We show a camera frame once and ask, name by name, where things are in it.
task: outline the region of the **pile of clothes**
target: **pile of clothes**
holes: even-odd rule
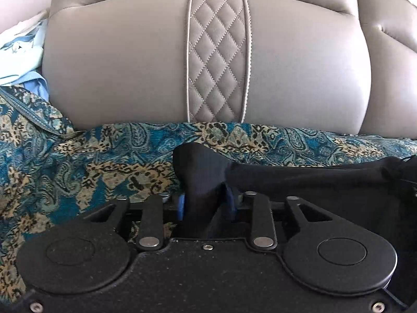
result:
[[[40,74],[49,11],[22,21],[0,34],[0,86],[22,84],[49,101],[49,89]]]

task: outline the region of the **sofa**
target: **sofa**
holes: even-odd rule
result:
[[[275,166],[416,154],[416,8],[52,0],[42,61],[51,102],[0,87],[0,301],[26,291],[16,268],[25,240],[120,195],[180,189],[181,143]],[[411,303],[417,271],[406,273],[415,284],[400,299]]]

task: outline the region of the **silver screw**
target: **silver screw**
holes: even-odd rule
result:
[[[378,302],[372,306],[372,312],[374,313],[382,313],[385,310],[385,304]]]
[[[43,306],[40,303],[31,303],[29,306],[30,310],[33,313],[42,313],[43,312]]]
[[[203,245],[203,250],[205,251],[211,251],[214,249],[214,246],[212,244],[204,244]]]
[[[258,247],[271,247],[274,244],[274,240],[268,237],[257,237],[254,239],[254,245]]]
[[[156,247],[159,245],[159,239],[155,237],[144,237],[139,240],[139,245],[143,247]]]

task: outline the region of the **paisley fabric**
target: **paisley fabric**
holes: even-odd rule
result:
[[[25,291],[15,261],[27,239],[118,195],[143,201],[177,190],[172,150],[191,141],[235,161],[279,166],[417,153],[408,139],[236,123],[126,123],[81,133],[22,86],[0,87],[0,300]]]

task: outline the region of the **sofa backrest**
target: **sofa backrest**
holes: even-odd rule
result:
[[[52,0],[42,72],[79,129],[225,121],[417,138],[417,10],[390,1]]]

